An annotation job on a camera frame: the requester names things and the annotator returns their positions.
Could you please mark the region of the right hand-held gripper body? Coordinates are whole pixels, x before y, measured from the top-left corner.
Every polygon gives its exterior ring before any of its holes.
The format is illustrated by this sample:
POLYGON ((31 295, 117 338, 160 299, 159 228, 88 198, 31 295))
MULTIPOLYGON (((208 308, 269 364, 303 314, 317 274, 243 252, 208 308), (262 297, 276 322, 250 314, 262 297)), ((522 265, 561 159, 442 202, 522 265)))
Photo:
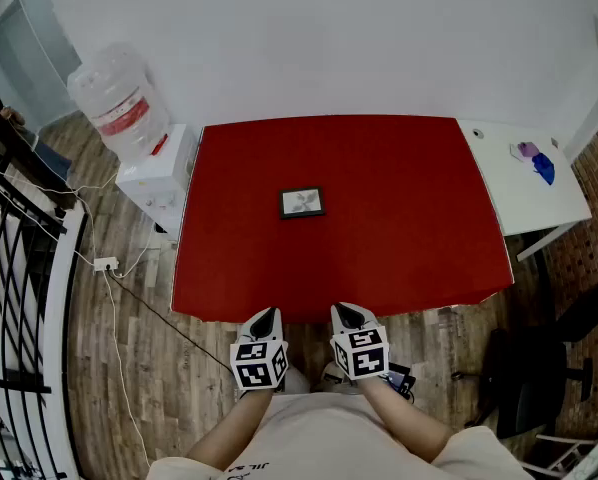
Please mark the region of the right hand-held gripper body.
POLYGON ((337 366, 350 380, 385 375, 389 343, 384 326, 335 334, 331 341, 337 366))

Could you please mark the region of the white metal rack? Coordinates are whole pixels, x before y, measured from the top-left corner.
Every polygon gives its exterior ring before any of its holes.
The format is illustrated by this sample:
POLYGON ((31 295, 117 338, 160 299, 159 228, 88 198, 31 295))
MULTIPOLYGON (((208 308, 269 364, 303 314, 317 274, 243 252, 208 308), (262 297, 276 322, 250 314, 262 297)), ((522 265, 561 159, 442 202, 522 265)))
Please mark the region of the white metal rack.
POLYGON ((598 438, 536 433, 532 461, 520 465, 542 480, 598 480, 598 438))

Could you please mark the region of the person's shoe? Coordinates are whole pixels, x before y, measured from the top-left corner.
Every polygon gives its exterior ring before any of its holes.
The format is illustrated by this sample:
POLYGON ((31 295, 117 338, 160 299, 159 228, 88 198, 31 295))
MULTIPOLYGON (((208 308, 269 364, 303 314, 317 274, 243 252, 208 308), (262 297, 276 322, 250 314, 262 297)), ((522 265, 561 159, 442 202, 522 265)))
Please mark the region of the person's shoe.
POLYGON ((311 384, 305 375, 297 368, 291 366, 285 373, 285 376, 277 389, 278 394, 299 395, 307 394, 311 391, 311 384))
POLYGON ((360 395, 355 381, 350 380, 335 361, 329 362, 323 369, 321 378, 314 388, 316 392, 344 395, 360 395))

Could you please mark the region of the black metal railing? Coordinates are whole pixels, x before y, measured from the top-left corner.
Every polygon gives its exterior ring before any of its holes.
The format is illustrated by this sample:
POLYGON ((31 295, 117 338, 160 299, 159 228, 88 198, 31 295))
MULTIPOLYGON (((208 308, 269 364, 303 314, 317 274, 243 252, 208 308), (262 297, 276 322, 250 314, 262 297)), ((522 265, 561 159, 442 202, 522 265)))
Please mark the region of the black metal railing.
POLYGON ((80 205, 53 211, 0 162, 0 480, 85 480, 67 352, 80 205))

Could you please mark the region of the black office chair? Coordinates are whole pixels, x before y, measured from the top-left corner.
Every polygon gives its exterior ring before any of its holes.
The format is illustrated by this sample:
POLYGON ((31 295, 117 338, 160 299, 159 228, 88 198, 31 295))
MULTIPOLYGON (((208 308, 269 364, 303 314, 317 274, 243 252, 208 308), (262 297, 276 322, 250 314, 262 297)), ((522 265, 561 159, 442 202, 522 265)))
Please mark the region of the black office chair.
POLYGON ((453 381, 478 383, 478 414, 466 428, 482 425, 498 412, 496 436, 514 437, 556 420, 569 381, 581 386, 581 400, 593 389, 593 361, 567 366, 568 343, 582 341, 598 325, 598 283, 581 294, 554 323, 513 333, 497 328, 490 334, 482 370, 456 371, 453 381))

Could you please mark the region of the clear water bottle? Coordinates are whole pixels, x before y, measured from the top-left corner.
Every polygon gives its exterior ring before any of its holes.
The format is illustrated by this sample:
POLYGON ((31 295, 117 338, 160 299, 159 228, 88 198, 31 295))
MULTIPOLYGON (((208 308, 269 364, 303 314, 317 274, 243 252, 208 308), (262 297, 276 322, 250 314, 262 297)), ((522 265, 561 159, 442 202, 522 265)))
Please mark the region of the clear water bottle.
POLYGON ((168 133, 166 107, 136 49, 115 42, 68 76, 67 90, 121 162, 152 154, 168 133))

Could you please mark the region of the person's left shoe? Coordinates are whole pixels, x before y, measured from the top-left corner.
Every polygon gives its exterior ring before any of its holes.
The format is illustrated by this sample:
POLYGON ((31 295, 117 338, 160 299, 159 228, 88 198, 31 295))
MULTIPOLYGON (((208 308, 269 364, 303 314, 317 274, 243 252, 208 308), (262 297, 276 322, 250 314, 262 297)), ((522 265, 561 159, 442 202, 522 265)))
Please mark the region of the person's left shoe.
POLYGON ((307 394, 311 391, 311 384, 305 375, 297 368, 291 366, 285 373, 285 376, 277 389, 278 394, 299 395, 307 394))

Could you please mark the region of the blue paper object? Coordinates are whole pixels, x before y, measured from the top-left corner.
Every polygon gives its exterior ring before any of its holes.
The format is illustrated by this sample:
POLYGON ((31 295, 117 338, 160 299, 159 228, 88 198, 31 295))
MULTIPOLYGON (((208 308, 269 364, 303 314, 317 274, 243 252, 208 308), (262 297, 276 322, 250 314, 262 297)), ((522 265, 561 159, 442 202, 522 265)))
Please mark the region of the blue paper object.
POLYGON ((531 160, 534 172, 539 174, 549 186, 552 186, 555 180, 555 166, 553 162, 541 152, 534 155, 531 160))

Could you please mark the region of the person's right shoe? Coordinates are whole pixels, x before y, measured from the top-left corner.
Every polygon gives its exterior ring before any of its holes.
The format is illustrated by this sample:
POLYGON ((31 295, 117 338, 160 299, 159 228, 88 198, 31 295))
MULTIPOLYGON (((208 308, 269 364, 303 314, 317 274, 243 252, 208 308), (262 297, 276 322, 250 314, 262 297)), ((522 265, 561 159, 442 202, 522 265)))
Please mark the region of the person's right shoe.
POLYGON ((335 361, 329 362, 323 369, 321 378, 314 388, 316 392, 344 395, 360 395, 355 381, 350 380, 335 361))

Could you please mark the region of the purple paper object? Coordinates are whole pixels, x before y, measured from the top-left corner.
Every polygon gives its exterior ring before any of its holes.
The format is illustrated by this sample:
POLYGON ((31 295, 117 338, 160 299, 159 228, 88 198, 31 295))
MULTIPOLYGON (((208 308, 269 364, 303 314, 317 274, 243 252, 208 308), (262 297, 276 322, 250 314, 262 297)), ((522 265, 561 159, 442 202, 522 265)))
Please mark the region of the purple paper object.
POLYGON ((529 162, 539 155, 540 151, 532 142, 519 142, 510 145, 510 154, 520 162, 529 162))

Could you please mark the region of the black phone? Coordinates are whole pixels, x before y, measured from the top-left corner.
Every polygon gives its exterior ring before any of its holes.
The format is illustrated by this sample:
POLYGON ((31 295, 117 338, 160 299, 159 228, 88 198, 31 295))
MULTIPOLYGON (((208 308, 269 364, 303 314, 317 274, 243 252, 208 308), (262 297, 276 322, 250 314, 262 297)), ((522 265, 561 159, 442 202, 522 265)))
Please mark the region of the black phone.
POLYGON ((387 382, 404 399, 411 403, 414 402, 412 388, 414 387, 416 378, 411 374, 409 367, 390 362, 387 382))

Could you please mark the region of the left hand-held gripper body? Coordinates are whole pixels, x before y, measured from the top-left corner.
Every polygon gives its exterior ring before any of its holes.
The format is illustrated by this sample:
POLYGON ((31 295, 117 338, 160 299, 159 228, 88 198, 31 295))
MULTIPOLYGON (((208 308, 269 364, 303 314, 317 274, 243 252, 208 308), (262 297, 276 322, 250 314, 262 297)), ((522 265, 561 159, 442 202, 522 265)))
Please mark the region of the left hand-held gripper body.
POLYGON ((288 343, 250 341, 230 346, 230 365, 241 391, 276 389, 288 370, 288 343))

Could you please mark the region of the white water dispenser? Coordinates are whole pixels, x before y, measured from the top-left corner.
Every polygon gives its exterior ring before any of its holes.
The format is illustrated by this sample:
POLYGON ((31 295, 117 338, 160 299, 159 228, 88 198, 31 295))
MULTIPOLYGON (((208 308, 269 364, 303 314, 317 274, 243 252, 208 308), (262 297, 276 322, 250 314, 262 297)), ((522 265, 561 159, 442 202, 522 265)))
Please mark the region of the white water dispenser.
POLYGON ((140 163, 122 163, 115 184, 172 240, 180 235, 197 149, 192 129, 172 125, 156 155, 140 163))

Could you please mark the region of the black picture frame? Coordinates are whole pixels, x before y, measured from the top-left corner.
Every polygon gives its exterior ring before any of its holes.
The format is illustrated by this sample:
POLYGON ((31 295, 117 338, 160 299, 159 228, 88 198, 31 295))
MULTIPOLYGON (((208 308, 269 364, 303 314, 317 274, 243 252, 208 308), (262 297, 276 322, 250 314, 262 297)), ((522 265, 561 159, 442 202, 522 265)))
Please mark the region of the black picture frame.
POLYGON ((282 220, 326 214, 320 187, 305 187, 279 192, 279 216, 282 220))

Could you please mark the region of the white side table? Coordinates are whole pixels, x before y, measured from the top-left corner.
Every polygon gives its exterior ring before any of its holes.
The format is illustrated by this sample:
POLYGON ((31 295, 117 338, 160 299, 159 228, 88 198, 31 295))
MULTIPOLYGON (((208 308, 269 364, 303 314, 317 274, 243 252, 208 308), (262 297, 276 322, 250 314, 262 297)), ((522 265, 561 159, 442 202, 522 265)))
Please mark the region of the white side table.
POLYGON ((548 132, 473 120, 458 124, 481 172, 502 234, 546 233, 517 254, 519 262, 592 218, 570 163, 548 132), (473 129, 481 130, 484 137, 476 137, 473 129), (534 172, 532 160, 520 162, 511 156, 510 145, 519 142, 534 143, 553 162, 552 186, 534 172))

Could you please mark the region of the glass partition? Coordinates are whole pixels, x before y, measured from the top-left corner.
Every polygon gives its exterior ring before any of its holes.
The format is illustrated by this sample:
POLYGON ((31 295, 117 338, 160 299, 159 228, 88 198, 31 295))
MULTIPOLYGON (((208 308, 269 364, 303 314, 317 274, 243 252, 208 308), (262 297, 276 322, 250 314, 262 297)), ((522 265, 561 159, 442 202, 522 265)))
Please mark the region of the glass partition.
POLYGON ((67 79, 80 64, 52 0, 0 0, 0 97, 33 129, 77 110, 67 79))

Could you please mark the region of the person's white t-shirt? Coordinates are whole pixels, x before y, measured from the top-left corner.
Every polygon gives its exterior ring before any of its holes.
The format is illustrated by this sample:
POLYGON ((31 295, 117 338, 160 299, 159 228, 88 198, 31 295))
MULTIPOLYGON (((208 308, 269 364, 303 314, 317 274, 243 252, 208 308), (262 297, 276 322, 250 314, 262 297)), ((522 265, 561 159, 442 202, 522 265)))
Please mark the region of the person's white t-shirt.
POLYGON ((453 435, 426 462, 397 442, 361 395, 276 395, 225 470, 167 457, 146 480, 533 480, 484 426, 453 435))

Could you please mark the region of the person's left forearm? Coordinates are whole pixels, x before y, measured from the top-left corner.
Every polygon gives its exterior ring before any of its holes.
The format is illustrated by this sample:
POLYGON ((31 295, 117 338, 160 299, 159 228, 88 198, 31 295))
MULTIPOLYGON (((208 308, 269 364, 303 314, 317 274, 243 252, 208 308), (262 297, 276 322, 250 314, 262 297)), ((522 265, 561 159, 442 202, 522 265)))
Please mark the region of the person's left forearm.
POLYGON ((246 449, 270 406, 272 389, 246 392, 230 412, 196 442, 186 457, 224 471, 246 449))

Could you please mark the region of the red table cloth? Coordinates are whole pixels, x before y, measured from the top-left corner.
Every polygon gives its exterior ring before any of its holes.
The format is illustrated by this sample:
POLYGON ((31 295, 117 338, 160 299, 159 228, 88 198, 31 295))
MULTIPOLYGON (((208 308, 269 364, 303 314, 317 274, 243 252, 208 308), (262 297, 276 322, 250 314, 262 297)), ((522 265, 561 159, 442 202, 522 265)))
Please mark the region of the red table cloth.
POLYGON ((242 323, 277 307, 322 323, 474 305, 509 287, 505 241, 451 118, 320 116, 205 128, 172 307, 242 323), (320 187, 326 214, 282 220, 279 192, 320 187))

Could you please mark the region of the person's right forearm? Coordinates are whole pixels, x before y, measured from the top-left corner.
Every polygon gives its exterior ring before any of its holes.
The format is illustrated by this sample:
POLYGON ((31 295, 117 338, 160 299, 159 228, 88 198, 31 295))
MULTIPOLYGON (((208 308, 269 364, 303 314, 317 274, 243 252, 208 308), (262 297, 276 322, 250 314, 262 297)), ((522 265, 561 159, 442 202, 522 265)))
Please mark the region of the person's right forearm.
POLYGON ((379 377, 357 381, 373 410, 405 448, 428 463, 443 451, 453 435, 446 424, 422 412, 379 377))

